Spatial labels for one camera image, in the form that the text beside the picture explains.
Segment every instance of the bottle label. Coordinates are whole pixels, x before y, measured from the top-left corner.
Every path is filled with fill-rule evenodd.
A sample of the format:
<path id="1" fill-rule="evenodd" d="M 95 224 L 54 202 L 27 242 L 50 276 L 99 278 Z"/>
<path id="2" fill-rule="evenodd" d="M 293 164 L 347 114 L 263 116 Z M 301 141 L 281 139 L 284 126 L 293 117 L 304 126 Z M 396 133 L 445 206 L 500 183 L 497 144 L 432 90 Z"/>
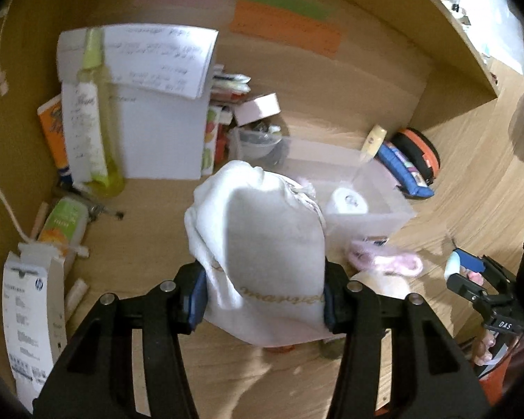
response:
<path id="1" fill-rule="evenodd" d="M 101 137 L 97 86 L 95 83 L 80 82 L 76 93 L 87 136 L 86 151 L 91 166 L 91 176 L 94 180 L 104 179 L 108 176 L 108 171 L 103 138 Z"/>

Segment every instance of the orange stripe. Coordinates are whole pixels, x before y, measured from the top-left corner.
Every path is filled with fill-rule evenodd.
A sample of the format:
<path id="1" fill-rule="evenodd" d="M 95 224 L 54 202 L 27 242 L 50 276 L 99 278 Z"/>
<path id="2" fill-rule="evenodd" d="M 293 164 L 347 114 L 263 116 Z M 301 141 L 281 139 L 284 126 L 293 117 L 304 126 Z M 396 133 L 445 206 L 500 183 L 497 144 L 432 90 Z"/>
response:
<path id="1" fill-rule="evenodd" d="M 432 149 L 429 148 L 429 146 L 427 146 L 427 144 L 414 131 L 410 129 L 404 129 L 400 132 L 409 138 L 414 144 L 416 144 L 421 151 L 423 151 L 423 159 L 425 161 L 429 161 L 431 168 L 433 169 L 433 177 L 436 178 L 439 174 L 439 161 L 437 160 Z"/>

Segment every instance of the wooden desk surface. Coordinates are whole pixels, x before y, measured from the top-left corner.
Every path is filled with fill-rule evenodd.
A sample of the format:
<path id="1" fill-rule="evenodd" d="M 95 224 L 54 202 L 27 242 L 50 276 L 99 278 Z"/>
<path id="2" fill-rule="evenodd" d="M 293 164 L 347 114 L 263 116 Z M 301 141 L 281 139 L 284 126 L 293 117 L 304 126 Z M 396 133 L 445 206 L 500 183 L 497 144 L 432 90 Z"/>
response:
<path id="1" fill-rule="evenodd" d="M 522 253 L 524 78 L 498 61 L 493 61 L 492 70 L 499 77 L 497 101 L 426 131 L 442 156 L 436 195 L 413 202 L 418 216 L 391 240 L 422 256 L 426 269 L 411 283 L 412 290 L 427 299 L 454 334 L 472 311 L 443 281 L 442 265 L 451 250 L 447 235 L 511 270 L 517 269 Z M 325 133 L 319 138 L 325 139 Z M 91 257 L 76 262 L 68 285 L 82 277 L 90 291 L 68 323 L 68 334 L 101 294 L 114 292 L 121 298 L 144 294 L 192 260 L 183 214 L 196 185 L 130 180 L 113 200 L 113 207 L 127 212 L 124 220 L 101 216 L 89 226 L 85 243 Z M 288 354 L 271 354 L 207 322 L 180 342 L 202 418 L 319 418 L 327 411 L 339 363 L 321 358 L 316 343 L 299 345 Z M 134 349 L 141 351 L 139 339 Z M 379 405 L 388 400 L 390 385 L 388 344 L 384 349 Z M 138 376 L 136 384 L 138 409 L 143 411 L 143 378 Z"/>

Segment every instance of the green bottle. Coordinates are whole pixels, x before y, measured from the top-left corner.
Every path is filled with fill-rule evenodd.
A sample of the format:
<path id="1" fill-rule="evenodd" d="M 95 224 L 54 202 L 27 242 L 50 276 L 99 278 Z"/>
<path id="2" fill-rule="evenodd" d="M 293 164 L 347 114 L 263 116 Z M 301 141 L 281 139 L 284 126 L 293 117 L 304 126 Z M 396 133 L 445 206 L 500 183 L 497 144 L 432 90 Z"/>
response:
<path id="1" fill-rule="evenodd" d="M 110 73 L 104 63 L 103 31 L 88 28 L 85 51 L 78 72 L 78 99 L 85 106 L 92 180 L 88 183 L 99 197 L 114 197 L 124 189 L 124 179 L 115 161 L 115 137 L 109 103 Z"/>

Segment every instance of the stack of papers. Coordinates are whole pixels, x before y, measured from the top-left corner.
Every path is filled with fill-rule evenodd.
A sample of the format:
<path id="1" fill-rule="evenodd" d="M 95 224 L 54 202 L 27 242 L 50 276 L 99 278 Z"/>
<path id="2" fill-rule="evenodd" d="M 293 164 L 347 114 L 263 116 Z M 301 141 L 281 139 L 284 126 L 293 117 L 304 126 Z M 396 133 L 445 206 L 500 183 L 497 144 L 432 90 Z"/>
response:
<path id="1" fill-rule="evenodd" d="M 60 35 L 56 59 L 63 90 L 77 83 L 85 32 L 83 28 Z M 103 32 L 124 177 L 199 179 L 217 31 L 125 24 L 105 26 Z M 78 114 L 77 109 L 63 109 L 66 151 L 76 182 L 85 169 L 78 171 L 81 147 L 71 142 L 77 140 L 73 135 L 78 135 L 78 121 L 67 118 L 77 119 Z"/>

